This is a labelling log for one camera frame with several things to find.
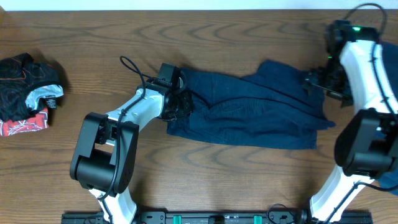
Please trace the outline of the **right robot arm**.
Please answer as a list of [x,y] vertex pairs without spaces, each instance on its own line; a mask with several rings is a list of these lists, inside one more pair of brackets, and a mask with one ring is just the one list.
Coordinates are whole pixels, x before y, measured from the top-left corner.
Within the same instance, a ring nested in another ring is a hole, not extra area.
[[346,207],[365,187],[397,169],[396,53],[380,40],[381,31],[337,20],[326,29],[325,67],[307,75],[307,90],[320,88],[352,106],[354,116],[335,142],[335,166],[311,197],[302,223],[367,223],[369,215]]

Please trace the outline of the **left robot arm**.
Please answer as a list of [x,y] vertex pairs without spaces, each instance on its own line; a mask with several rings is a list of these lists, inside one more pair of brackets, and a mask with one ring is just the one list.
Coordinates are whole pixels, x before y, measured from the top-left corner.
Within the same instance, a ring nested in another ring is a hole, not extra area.
[[175,121],[193,111],[191,94],[150,83],[118,109],[91,112],[83,120],[70,165],[70,177],[96,197],[105,223],[133,223],[137,205],[128,185],[134,172],[137,140],[153,119]]

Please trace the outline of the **navy blue shorts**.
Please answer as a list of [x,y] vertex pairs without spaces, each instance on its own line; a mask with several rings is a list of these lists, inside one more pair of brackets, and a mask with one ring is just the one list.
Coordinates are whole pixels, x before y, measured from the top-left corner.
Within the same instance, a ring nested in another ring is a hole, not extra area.
[[169,135],[234,146],[315,149],[317,133],[335,126],[323,112],[323,90],[303,87],[305,70],[266,60],[240,78],[192,68],[182,72],[193,111],[169,122]]

